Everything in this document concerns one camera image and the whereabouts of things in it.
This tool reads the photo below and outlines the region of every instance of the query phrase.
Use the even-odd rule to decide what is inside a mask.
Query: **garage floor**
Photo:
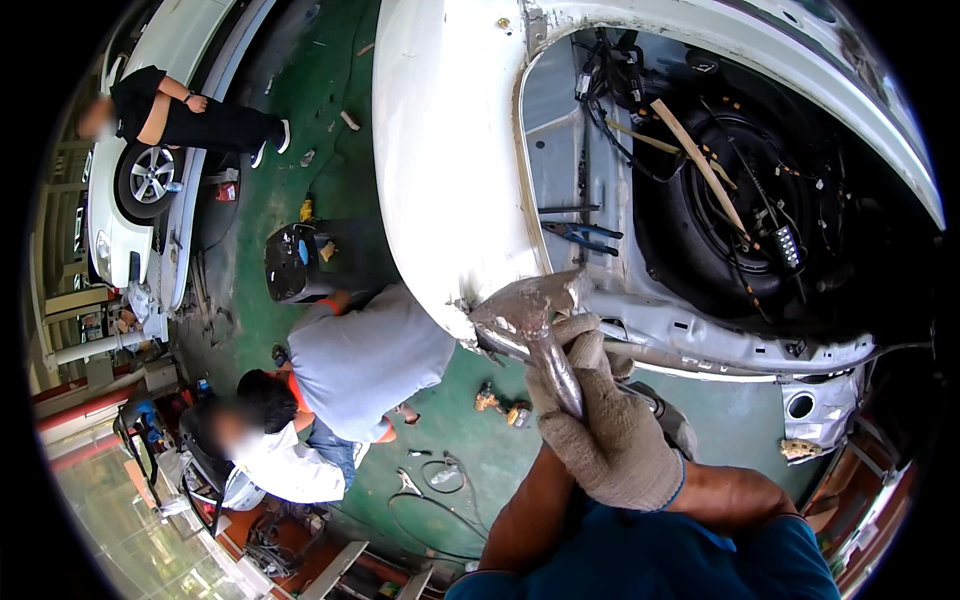
[[[272,15],[272,24],[261,33],[230,91],[234,101],[289,118],[293,141],[283,156],[268,153],[255,171],[243,169],[238,203],[199,206],[194,248],[208,249],[204,262],[211,311],[225,308],[232,324],[223,314],[214,321],[212,334],[196,320],[181,324],[176,344],[190,374],[206,376],[218,393],[231,393],[248,369],[269,369],[273,344],[284,342],[302,311],[268,297],[263,246],[271,233],[299,219],[304,197],[314,198],[317,217],[379,220],[370,126],[376,50],[357,56],[373,43],[378,8],[378,0],[291,3],[283,14]],[[269,93],[264,93],[268,85]],[[346,126],[341,110],[354,117],[361,131]],[[309,150],[315,152],[313,160],[300,167]],[[382,236],[365,240],[365,252],[386,272],[396,272]],[[686,411],[705,463],[757,468],[795,499],[818,477],[818,461],[788,468],[779,454],[783,421],[777,386],[707,383],[648,372],[638,379]],[[418,425],[394,419],[396,442],[371,450],[339,503],[340,512],[334,511],[349,535],[371,540],[374,549],[398,562],[422,561],[418,555],[428,554],[393,524],[387,511],[388,498],[400,488],[397,467],[406,468],[418,485],[423,483],[420,466],[430,459],[408,458],[408,449],[431,450],[433,459],[445,450],[456,455],[468,469],[480,514],[490,526],[526,474],[540,438],[536,428],[516,431],[496,413],[473,410],[477,389],[487,380],[499,395],[526,394],[521,366],[501,369],[457,349],[444,381],[414,396],[411,404],[422,413]],[[427,495],[471,516],[466,491]],[[442,515],[444,510],[401,500],[395,513],[405,528],[431,545],[479,556],[483,542],[457,519]],[[443,565],[458,568],[452,563],[437,567]]]

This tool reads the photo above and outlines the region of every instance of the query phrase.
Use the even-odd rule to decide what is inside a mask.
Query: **blue-handled pliers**
[[[596,233],[597,235],[603,235],[613,238],[614,240],[618,240],[623,237],[623,233],[620,231],[610,231],[609,229],[604,229],[596,225],[587,225],[585,223],[554,223],[552,221],[547,221],[540,223],[540,226],[551,233],[556,233],[564,240],[573,242],[574,244],[579,244],[580,246],[583,246],[589,250],[603,252],[604,254],[609,254],[611,256],[620,255],[620,252],[617,252],[616,248],[604,246],[603,244],[597,244],[584,239],[580,235],[577,235],[577,233]]]

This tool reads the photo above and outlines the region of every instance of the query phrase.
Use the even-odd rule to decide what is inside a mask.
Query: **gray t-shirt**
[[[344,440],[376,442],[390,428],[385,413],[440,383],[455,340],[399,283],[341,317],[314,304],[287,343],[310,410]]]

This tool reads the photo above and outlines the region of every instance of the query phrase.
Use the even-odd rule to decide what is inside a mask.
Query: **hammer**
[[[584,419],[584,395],[553,335],[550,313],[571,314],[592,290],[585,269],[530,277],[505,286],[470,313],[478,335],[496,349],[516,355],[526,346],[531,362],[546,374],[560,409],[577,420]]]

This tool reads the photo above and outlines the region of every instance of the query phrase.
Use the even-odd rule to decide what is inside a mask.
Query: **gloved hand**
[[[584,392],[586,426],[561,413],[544,378],[528,369],[527,386],[540,413],[540,434],[597,502],[658,511],[684,483],[683,458],[663,439],[644,399],[617,389],[598,326],[595,315],[554,324],[562,345],[573,340],[567,357]]]

